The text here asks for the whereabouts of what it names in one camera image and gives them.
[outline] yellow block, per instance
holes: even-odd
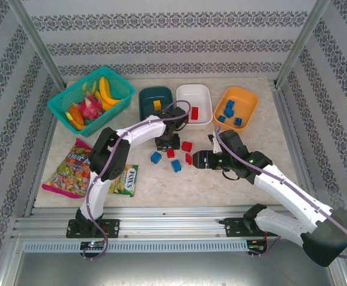
[[[162,104],[160,103],[160,100],[154,100],[154,109],[155,111],[162,109]]]

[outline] gray floor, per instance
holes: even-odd
[[[269,255],[246,253],[117,253],[93,261],[79,254],[24,253],[18,286],[333,285],[322,268],[288,242]]]

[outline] orange tray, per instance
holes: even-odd
[[[220,115],[224,115],[224,109],[227,106],[228,100],[234,101],[234,115],[231,118],[227,118],[225,122],[218,120]],[[241,132],[248,126],[255,110],[258,105],[258,97],[253,92],[247,91],[242,88],[228,88],[224,96],[221,98],[215,111],[213,112],[213,120],[215,124],[220,125],[223,130],[235,130]],[[243,120],[241,126],[234,125],[234,119],[239,117]]]

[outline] colorful candy package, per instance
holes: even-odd
[[[77,139],[67,157],[59,165],[49,182],[42,188],[69,198],[82,198],[90,182],[89,154],[91,147]]]

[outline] dragon fruit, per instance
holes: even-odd
[[[75,104],[82,117],[87,120],[95,120],[102,115],[102,104],[95,100],[89,93],[86,93],[85,99],[80,104]]]

